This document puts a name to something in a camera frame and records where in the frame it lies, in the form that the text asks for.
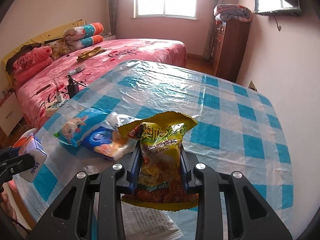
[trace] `screw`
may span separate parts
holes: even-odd
[[[197,163],[196,164],[196,168],[198,170],[204,170],[205,169],[205,164],[204,163]]]
[[[81,172],[79,172],[78,174],[77,174],[77,178],[78,179],[83,179],[85,177],[85,173],[83,172],[83,171],[81,171]]]
[[[235,171],[235,172],[233,173],[233,176],[234,176],[235,178],[237,178],[237,179],[240,179],[240,178],[242,177],[242,173],[239,172],[239,171]]]
[[[120,164],[120,163],[113,164],[112,168],[114,170],[120,170],[120,169],[122,169],[122,164]]]

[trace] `checkered tablecloth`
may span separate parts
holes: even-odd
[[[138,60],[120,64],[83,89],[37,133],[48,154],[45,164],[33,183],[15,176],[19,193],[36,220],[83,167],[103,169],[111,164],[83,147],[63,145],[53,136],[66,120],[90,106],[137,118],[164,111],[192,116],[199,123],[184,136],[184,148],[218,172],[241,171],[290,228],[292,168],[270,101],[210,75]],[[183,238],[194,239],[196,210],[170,212],[170,216],[184,231]]]

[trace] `folded pink blanket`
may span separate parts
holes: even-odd
[[[241,22],[251,22],[252,12],[247,7],[239,4],[218,4],[214,8],[214,16],[217,21],[236,19]]]
[[[77,41],[67,41],[69,49],[73,52],[79,49],[84,49],[86,47],[98,44],[103,41],[101,35],[94,35],[92,37],[80,39]]]
[[[20,73],[14,73],[13,78],[15,83],[15,90],[18,91],[18,89],[23,84],[25,84],[35,75],[37,75],[41,70],[49,66],[52,62],[53,62],[53,59],[51,57],[47,57],[45,60],[39,62],[36,65],[33,65],[32,67],[26,69],[25,71],[22,71]]]
[[[103,31],[103,26],[101,23],[91,23],[91,24],[68,29],[64,33],[63,38],[65,39],[66,42],[77,41],[79,39],[97,35],[102,31]]]
[[[28,68],[47,59],[51,53],[52,50],[49,46],[34,48],[32,51],[27,52],[13,63],[13,73],[18,74],[27,70]]]

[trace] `drawer handle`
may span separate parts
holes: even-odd
[[[13,110],[7,115],[6,119],[8,119],[10,117],[10,115],[12,115]]]

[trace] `yellow headboard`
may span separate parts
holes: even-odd
[[[79,20],[73,23],[69,23],[63,26],[60,26],[58,28],[52,29],[50,31],[47,31],[45,33],[42,33],[28,41],[26,41],[25,43],[21,44],[20,46],[16,47],[13,51],[11,51],[10,53],[8,53],[0,62],[0,67],[5,69],[5,65],[7,64],[7,61],[9,58],[11,58],[14,54],[16,54],[17,52],[19,52],[19,50],[21,49],[22,46],[24,45],[28,45],[28,44],[32,44],[32,43],[44,43],[45,41],[50,41],[50,40],[54,40],[54,39],[58,39],[58,38],[62,38],[64,32],[70,28],[73,27],[78,27],[78,26],[82,26],[85,25],[85,21],[84,20]],[[12,76],[10,76],[7,71],[5,71],[5,74],[7,76],[7,79],[9,81],[10,86],[13,85],[13,78]]]

